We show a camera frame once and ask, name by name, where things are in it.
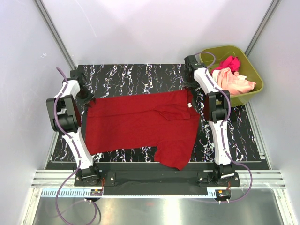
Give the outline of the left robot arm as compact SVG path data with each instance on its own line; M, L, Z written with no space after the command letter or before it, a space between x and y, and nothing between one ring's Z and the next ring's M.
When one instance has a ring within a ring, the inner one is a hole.
M85 144L82 118L76 104L76 99L79 99L84 106L89 106L90 102L95 102L95 96L85 87L83 73L72 70L67 78L60 68L56 69L63 81L58 94L46 100L51 127L62 136L75 157L75 185L96 186L101 182L101 174Z

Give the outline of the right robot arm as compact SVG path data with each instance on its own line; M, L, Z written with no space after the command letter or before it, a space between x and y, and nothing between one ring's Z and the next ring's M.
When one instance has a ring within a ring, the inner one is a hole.
M195 54L185 57L184 62L186 81L197 82L206 95L203 113L211 128L215 147L214 169L208 183L228 187L234 181L235 174L227 135L227 121L231 113L230 92L217 84L209 73L209 67L198 62Z

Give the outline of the red t-shirt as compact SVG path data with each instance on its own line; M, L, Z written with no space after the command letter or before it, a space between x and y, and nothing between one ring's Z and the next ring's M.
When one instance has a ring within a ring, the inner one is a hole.
M154 160L183 169L190 161L199 113L191 90L97 98L87 112L90 154L157 147Z

